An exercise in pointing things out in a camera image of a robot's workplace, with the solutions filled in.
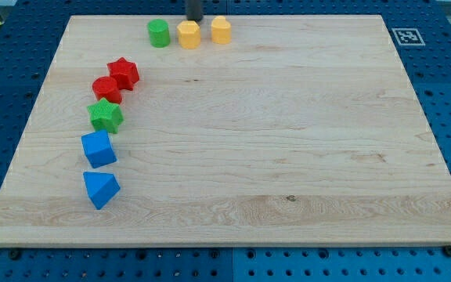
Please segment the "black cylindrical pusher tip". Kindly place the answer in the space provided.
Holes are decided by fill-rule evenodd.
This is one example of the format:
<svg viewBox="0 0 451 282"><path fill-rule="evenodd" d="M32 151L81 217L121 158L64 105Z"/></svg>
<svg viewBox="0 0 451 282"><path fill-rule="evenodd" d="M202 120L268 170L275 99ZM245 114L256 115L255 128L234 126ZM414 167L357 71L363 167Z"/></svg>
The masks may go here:
<svg viewBox="0 0 451 282"><path fill-rule="evenodd" d="M186 19L200 22L203 19L203 1L185 0Z"/></svg>

